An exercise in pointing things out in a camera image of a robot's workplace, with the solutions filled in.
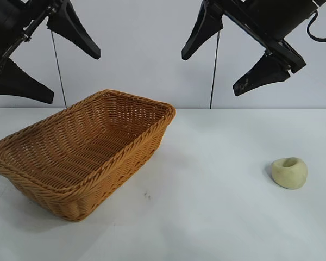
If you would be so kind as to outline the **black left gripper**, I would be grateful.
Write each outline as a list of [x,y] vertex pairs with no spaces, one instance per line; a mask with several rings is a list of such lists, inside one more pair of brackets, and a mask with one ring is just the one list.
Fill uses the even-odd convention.
[[101,50],[78,18],[71,1],[0,1],[0,95],[52,104],[54,92],[33,79],[9,57],[48,17],[47,28],[94,59]]

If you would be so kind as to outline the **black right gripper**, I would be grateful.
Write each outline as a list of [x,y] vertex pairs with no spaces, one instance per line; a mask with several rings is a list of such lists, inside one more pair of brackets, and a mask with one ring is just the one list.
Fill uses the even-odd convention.
[[222,16],[230,18],[267,54],[233,85],[235,96],[258,87],[284,82],[290,74],[302,69],[306,62],[285,37],[304,20],[318,16],[325,1],[202,1],[194,28],[181,50],[188,60],[200,46],[223,29]]

